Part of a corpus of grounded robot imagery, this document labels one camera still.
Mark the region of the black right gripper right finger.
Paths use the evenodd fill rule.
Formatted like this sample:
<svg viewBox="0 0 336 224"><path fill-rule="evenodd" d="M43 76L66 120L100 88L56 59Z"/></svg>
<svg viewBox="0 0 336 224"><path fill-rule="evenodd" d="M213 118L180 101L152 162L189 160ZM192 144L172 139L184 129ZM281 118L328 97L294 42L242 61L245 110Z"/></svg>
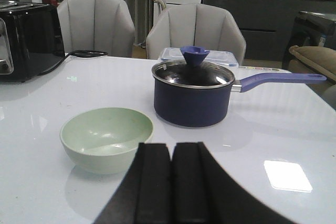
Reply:
<svg viewBox="0 0 336 224"><path fill-rule="evenodd" d="M173 153L175 223L290 223L235 182L205 144L178 143Z"/></svg>

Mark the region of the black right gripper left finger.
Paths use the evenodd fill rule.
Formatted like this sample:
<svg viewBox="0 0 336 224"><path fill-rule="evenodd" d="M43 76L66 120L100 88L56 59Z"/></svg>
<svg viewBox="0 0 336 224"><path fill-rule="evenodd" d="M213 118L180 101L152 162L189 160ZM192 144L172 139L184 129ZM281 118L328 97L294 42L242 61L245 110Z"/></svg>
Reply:
<svg viewBox="0 0 336 224"><path fill-rule="evenodd" d="M94 223L171 223L171 161L165 144L140 143Z"/></svg>

